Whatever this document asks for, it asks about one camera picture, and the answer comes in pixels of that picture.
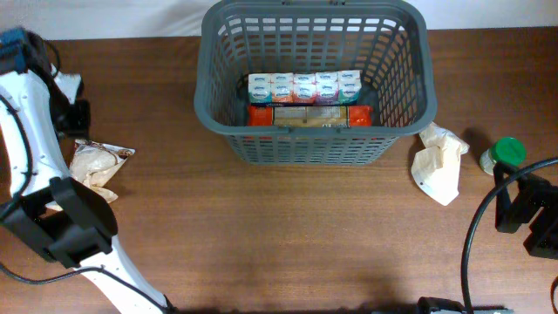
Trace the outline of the brown white snack bag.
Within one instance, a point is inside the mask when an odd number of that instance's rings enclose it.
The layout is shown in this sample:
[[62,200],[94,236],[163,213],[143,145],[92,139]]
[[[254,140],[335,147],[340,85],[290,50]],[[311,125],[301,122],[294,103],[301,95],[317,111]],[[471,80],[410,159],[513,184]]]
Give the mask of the brown white snack bag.
[[68,174],[111,203],[118,199],[118,195],[105,188],[105,184],[134,154],[133,148],[78,139],[74,141],[70,166],[63,169],[62,174]]

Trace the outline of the orange spaghetti packet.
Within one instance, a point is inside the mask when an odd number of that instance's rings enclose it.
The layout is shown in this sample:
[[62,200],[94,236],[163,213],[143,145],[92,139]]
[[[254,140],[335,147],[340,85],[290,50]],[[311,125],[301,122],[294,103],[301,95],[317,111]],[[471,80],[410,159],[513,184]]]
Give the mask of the orange spaghetti packet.
[[372,126],[370,106],[289,106],[248,108],[248,126]]

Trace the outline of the multicolour tissue pocket pack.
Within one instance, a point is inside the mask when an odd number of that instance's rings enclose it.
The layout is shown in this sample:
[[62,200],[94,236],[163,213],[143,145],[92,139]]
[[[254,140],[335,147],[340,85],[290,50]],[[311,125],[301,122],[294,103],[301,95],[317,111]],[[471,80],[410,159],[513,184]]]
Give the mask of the multicolour tissue pocket pack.
[[254,106],[354,105],[361,89],[359,70],[248,75],[248,99]]

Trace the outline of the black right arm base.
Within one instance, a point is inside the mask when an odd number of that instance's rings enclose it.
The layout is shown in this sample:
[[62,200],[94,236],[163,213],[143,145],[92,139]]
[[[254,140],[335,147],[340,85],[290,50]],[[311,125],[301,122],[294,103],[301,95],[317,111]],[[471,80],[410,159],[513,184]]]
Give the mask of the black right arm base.
[[[474,308],[475,314],[514,314],[514,310],[487,306]],[[436,298],[421,297],[414,305],[401,305],[384,310],[374,310],[371,314],[466,314],[466,308],[457,301]]]

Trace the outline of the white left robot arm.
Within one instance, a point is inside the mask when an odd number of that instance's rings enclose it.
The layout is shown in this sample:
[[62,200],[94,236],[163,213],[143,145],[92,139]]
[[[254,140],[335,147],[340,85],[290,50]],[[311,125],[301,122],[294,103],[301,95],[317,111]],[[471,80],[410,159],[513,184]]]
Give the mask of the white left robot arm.
[[67,271],[30,279],[6,266],[1,270],[29,285],[84,276],[121,313],[174,313],[122,248],[109,204],[70,174],[59,142],[88,136],[90,105],[81,97],[81,77],[51,64],[52,49],[23,27],[1,33],[1,131],[10,166],[10,200],[1,206],[1,224]]

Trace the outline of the green lidded small jar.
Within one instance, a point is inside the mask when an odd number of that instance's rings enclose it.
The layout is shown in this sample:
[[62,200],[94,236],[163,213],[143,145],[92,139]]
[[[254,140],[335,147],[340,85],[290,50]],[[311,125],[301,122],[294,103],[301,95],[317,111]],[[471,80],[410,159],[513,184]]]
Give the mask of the green lidded small jar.
[[498,162],[505,162],[519,166],[527,157],[527,150],[523,143],[513,137],[497,140],[480,156],[481,169],[493,175],[493,169]]

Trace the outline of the crumpled cream plastic bag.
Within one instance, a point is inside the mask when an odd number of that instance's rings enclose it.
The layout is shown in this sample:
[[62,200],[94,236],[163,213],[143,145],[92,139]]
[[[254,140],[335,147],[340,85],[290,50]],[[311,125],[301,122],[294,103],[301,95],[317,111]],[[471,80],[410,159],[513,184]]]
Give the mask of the crumpled cream plastic bag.
[[447,206],[459,195],[461,156],[469,145],[434,122],[419,133],[419,138],[425,148],[414,156],[412,178],[426,195]]

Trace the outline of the grey plastic mesh basket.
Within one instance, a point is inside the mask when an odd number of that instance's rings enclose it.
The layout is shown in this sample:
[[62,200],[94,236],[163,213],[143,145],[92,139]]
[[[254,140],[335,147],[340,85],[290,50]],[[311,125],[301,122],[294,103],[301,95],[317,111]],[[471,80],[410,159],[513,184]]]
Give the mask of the grey plastic mesh basket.
[[[339,70],[360,71],[371,126],[248,123],[250,74]],[[220,1],[201,24],[194,109],[252,164],[371,163],[436,115],[425,20],[404,1]]]

